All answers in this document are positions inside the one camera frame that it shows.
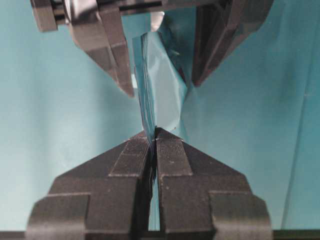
teal fabric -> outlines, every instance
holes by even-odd
[[[138,99],[76,48],[65,27],[39,33],[28,1],[1,3],[0,230],[23,230],[55,176],[142,124]],[[320,229],[320,1],[275,0],[262,28],[199,88],[190,84],[195,10],[166,14],[189,86],[186,141],[246,174],[273,228]],[[149,19],[122,19],[131,63],[131,39],[150,30]]]

teal backdrop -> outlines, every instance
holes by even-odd
[[[54,177],[142,124],[138,99],[123,94],[66,27],[40,33],[29,1],[1,3],[0,230],[24,230]],[[195,9],[166,14],[189,80]],[[150,15],[122,21],[133,62],[131,40],[150,30]],[[274,229],[320,229],[319,43],[319,0],[275,0],[261,29],[201,87],[189,87],[182,109],[186,141],[246,174]]]

black plastic part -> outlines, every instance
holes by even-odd
[[[200,86],[238,45],[260,28],[273,2],[220,0],[196,8],[192,69],[195,86]]]
[[[30,0],[32,12],[40,32],[58,29],[51,0]]]
[[[153,154],[141,132],[57,177],[34,205],[26,239],[139,239],[148,230],[156,164],[155,239],[272,239],[266,204],[246,177],[161,128]]]

crumpled plastic film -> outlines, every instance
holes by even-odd
[[[167,131],[180,126],[187,93],[183,74],[176,69],[178,61],[171,60],[173,53],[171,58],[167,54],[162,36],[159,32],[148,32],[133,39],[142,125],[149,141],[155,136],[155,126]]]

teal background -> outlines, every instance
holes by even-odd
[[[39,33],[29,1],[1,3],[0,230],[23,230],[55,176],[142,125],[138,99],[66,27]],[[189,79],[195,10],[167,15]],[[129,45],[150,29],[148,14],[122,20]],[[320,1],[275,0],[262,28],[189,88],[181,115],[189,144],[246,174],[275,229],[320,229],[319,22]]]

